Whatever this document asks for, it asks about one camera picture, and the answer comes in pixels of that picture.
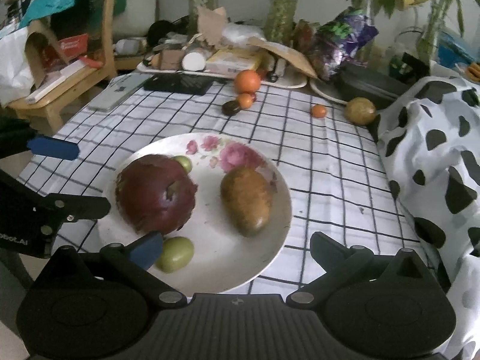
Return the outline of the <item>white oval tray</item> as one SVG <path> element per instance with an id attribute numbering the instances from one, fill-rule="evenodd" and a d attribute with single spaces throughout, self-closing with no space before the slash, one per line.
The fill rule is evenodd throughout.
<path id="1" fill-rule="evenodd" d="M 142 73 L 151 73 L 151 74 L 183 74 L 189 76 L 198 76 L 198 77 L 211 77 L 216 79 L 225 79 L 233 80 L 235 75 L 232 74 L 219 74 L 214 72 L 191 72 L 184 70 L 159 70 L 153 67 L 146 66 L 143 62 L 140 62 L 136 66 L 136 70 Z M 262 80 L 263 86 L 272 86 L 279 89 L 301 89 L 308 84 L 308 78 L 301 72 L 296 71 L 292 67 L 288 67 L 284 76 L 277 79 L 275 82 L 270 82 L 268 80 Z"/>

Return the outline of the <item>small green fruit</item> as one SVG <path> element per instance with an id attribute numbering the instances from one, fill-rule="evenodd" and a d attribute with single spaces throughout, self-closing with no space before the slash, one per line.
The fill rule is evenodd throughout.
<path id="1" fill-rule="evenodd" d="M 175 161 L 177 161 L 182 166 L 182 168 L 185 170 L 185 172 L 187 174 L 191 173 L 191 171 L 193 169 L 193 164 L 188 157 L 183 156 L 183 155 L 177 155 L 173 159 Z"/>
<path id="2" fill-rule="evenodd" d="M 193 242 L 186 237 L 176 236 L 164 240 L 162 254 L 154 264 L 164 273 L 173 273 L 186 267 L 193 256 Z"/>

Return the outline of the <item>clear plastic bag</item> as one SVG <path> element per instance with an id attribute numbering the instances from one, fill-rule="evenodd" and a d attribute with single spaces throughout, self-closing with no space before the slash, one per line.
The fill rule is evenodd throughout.
<path id="1" fill-rule="evenodd" d="M 263 30 L 257 26 L 228 23 L 222 30 L 220 44 L 222 47 L 253 50 L 256 47 L 250 43 L 250 38 L 266 40 Z"/>

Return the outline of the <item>white floral plate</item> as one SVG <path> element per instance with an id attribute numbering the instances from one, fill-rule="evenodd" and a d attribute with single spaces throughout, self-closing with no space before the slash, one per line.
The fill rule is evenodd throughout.
<path id="1" fill-rule="evenodd" d="M 224 293 L 236 289 L 271 265 L 290 230 L 289 187 L 273 161 L 258 148 L 240 138 L 212 132 L 167 137 L 141 148 L 118 166 L 103 188 L 103 197 L 112 208 L 97 223 L 101 245 L 128 245 L 140 237 L 121 217 L 115 190 L 120 171 L 145 155 L 185 156 L 192 163 L 189 176 L 198 187 L 190 220 L 174 233 L 193 243 L 193 258 L 186 267 L 173 273 L 164 273 L 152 266 L 148 270 L 151 275 L 191 297 L 195 293 Z M 221 203 L 221 181 L 236 164 L 253 167 L 272 190 L 269 222 L 255 236 L 241 235 Z"/>

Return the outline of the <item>dark brown passion fruit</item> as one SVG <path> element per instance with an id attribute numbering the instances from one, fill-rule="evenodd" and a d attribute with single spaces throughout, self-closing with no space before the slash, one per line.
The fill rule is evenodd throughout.
<path id="1" fill-rule="evenodd" d="M 239 113 L 242 110 L 242 107 L 237 100 L 231 100 L 228 102 L 225 102 L 221 106 L 221 112 L 224 116 L 235 116 L 237 113 Z"/>

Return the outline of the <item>wooden stool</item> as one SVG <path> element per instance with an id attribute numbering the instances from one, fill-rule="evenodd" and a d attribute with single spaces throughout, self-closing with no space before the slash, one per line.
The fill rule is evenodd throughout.
<path id="1" fill-rule="evenodd" d="M 103 58 L 91 63 L 74 62 L 66 66 L 67 73 L 54 80 L 52 84 L 41 86 L 37 102 L 24 98 L 7 104 L 18 118 L 44 118 L 52 132 L 58 132 L 64 126 L 61 111 L 74 102 L 80 95 L 96 86 L 101 80 L 116 76 L 114 62 L 112 24 L 115 0 L 104 0 L 101 25 L 101 51 Z"/>

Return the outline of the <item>black zip case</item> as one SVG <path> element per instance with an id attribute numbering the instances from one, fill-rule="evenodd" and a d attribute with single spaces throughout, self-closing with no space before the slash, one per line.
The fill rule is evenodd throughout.
<path id="1" fill-rule="evenodd" d="M 395 78 L 353 63 L 340 69 L 334 86 L 343 100 L 367 98 L 378 110 L 388 108 L 410 88 Z"/>

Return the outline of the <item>purple foil snack bag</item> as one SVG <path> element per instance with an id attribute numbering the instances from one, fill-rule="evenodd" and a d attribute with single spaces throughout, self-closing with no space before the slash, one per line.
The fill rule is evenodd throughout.
<path id="1" fill-rule="evenodd" d="M 318 28 L 306 56 L 318 78 L 330 81 L 343 63 L 354 59 L 378 34 L 363 10 L 349 7 Z"/>

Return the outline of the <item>small orange tangerine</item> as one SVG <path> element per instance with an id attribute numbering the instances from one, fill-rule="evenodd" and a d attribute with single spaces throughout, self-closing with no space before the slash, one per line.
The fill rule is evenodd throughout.
<path id="1" fill-rule="evenodd" d="M 255 100 L 256 100 L 255 94 L 249 94 L 249 93 L 239 94 L 236 97 L 236 101 L 238 105 L 243 110 L 250 108 L 255 102 Z"/>

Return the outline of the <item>brown paper envelope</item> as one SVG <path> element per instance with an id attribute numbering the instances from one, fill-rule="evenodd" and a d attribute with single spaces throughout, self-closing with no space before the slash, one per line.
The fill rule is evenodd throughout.
<path id="1" fill-rule="evenodd" d="M 281 43 L 264 41 L 258 37 L 249 37 L 248 45 L 265 49 L 282 59 L 285 59 L 295 69 L 302 72 L 305 76 L 317 79 L 317 73 L 308 61 L 307 57 L 296 49 L 289 48 Z"/>

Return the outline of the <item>large orange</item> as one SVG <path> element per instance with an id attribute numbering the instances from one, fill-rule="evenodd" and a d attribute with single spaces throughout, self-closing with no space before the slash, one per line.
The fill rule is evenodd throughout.
<path id="1" fill-rule="evenodd" d="M 238 94 L 252 94 L 260 88 L 261 77 L 256 71 L 244 70 L 235 76 L 233 86 Z"/>

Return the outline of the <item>cow print cloth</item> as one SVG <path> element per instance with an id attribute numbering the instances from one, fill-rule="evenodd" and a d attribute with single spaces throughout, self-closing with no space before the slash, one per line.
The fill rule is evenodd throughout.
<path id="1" fill-rule="evenodd" d="M 459 76 L 420 79 L 368 130 L 394 200 L 456 313 L 443 354 L 479 354 L 479 87 Z"/>

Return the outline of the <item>large purple red onion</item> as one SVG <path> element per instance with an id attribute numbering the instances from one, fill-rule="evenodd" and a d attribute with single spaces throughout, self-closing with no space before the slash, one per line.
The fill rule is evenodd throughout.
<path id="1" fill-rule="evenodd" d="M 197 190 L 184 167 L 162 154 L 132 161 L 115 180 L 120 215 L 142 234 L 180 230 L 191 218 Z"/>

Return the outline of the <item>brown oval avocado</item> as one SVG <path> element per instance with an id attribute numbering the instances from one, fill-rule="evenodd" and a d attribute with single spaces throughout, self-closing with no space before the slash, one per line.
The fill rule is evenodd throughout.
<path id="1" fill-rule="evenodd" d="M 268 224 L 272 191 L 262 174 L 239 166 L 220 183 L 220 198 L 227 215 L 243 236 L 254 236 Z"/>

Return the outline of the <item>tiny orange tomato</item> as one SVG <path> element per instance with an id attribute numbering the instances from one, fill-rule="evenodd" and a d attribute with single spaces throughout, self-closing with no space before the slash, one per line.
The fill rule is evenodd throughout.
<path id="1" fill-rule="evenodd" d="M 327 112 L 327 108 L 320 104 L 316 104 L 311 108 L 311 115 L 313 118 L 325 118 L 327 116 Z"/>

